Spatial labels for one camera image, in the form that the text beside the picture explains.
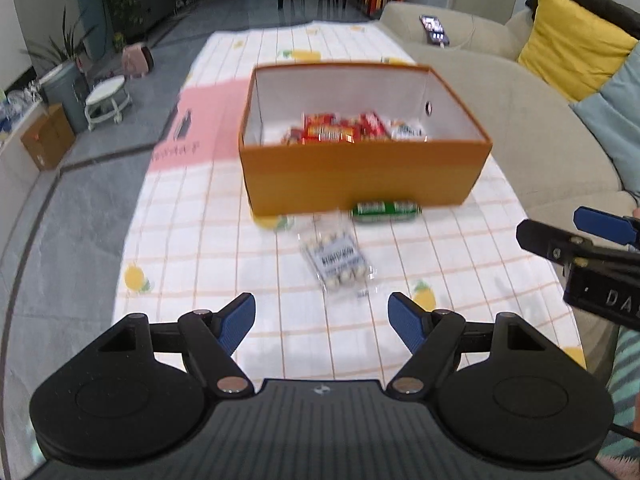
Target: clear plastic package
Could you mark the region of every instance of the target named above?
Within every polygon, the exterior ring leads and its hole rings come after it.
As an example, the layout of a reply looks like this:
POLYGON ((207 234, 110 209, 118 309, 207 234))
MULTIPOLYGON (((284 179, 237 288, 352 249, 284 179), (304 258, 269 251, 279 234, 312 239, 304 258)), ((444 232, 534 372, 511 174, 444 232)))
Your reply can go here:
POLYGON ((349 227, 345 222, 316 218, 298 235, 302 253, 327 293, 361 293, 375 277, 349 227))

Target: phone screen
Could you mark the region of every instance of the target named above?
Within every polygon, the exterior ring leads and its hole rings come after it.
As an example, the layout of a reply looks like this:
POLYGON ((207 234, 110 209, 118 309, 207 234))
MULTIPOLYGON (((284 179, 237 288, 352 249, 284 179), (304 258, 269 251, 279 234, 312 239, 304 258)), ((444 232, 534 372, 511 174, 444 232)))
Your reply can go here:
POLYGON ((429 43, 440 46, 448 46, 449 38, 444 32, 444 27, 435 16, 420 16, 420 22, 427 31, 429 43))
POLYGON ((435 16, 420 16, 420 20, 428 32, 444 32, 440 20, 435 16))

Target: cardboard box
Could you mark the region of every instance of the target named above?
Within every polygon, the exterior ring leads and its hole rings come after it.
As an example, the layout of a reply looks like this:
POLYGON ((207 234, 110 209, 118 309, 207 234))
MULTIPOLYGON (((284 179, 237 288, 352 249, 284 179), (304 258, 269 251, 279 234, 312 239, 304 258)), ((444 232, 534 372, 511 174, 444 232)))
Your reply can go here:
POLYGON ((254 70, 239 135, 254 214, 349 210, 358 202, 462 204, 492 141, 460 98, 428 66, 372 63, 280 64, 254 70), (427 142, 283 145, 303 114, 420 124, 427 142))
POLYGON ((40 170, 55 170, 76 140, 61 104, 49 107, 21 137, 24 147, 40 170))

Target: yellow pillow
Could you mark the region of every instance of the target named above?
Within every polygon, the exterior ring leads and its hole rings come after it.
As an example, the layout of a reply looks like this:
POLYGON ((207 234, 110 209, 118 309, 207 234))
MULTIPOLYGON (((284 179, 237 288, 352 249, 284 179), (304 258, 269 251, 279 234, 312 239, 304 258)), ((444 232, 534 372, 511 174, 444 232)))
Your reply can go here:
POLYGON ((538 0, 518 63, 569 101, 595 94, 638 43, 621 28, 571 0, 538 0))

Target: red snack wrapper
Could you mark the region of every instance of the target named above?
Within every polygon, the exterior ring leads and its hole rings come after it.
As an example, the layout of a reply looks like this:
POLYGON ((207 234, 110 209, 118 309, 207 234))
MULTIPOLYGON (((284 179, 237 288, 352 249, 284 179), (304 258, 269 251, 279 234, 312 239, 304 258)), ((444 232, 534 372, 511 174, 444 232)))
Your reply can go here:
POLYGON ((290 128, 289 131, 282 137, 283 144, 296 144, 300 142, 302 137, 305 136, 305 131, 302 128, 290 128))
POLYGON ((389 133, 377 113, 366 112, 360 116, 360 120, 362 121, 362 124, 364 124, 365 136, 369 140, 385 139, 389 137, 389 133))
POLYGON ((312 124, 334 124, 335 114, 304 114, 302 116, 305 130, 312 124))
POLYGON ((339 124, 312 124, 303 137, 306 142, 355 142, 360 140, 360 131, 354 126, 339 124))
POLYGON ((357 126, 362 127, 362 121, 359 117, 348 117, 340 119, 340 126, 357 126))

